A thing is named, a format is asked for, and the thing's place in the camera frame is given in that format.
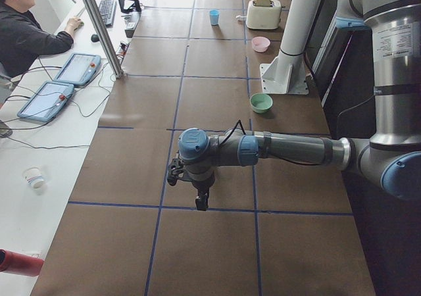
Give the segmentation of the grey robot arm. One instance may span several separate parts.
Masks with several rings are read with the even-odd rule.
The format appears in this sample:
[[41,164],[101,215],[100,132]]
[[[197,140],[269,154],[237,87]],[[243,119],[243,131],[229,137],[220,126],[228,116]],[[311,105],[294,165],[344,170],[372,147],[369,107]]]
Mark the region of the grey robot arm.
[[335,24],[372,32],[375,134],[333,140],[246,131],[241,123],[223,136],[185,130],[167,181],[192,183],[198,210],[208,207],[216,167],[251,166],[266,158],[333,165],[398,199],[420,198],[420,0],[337,0]]

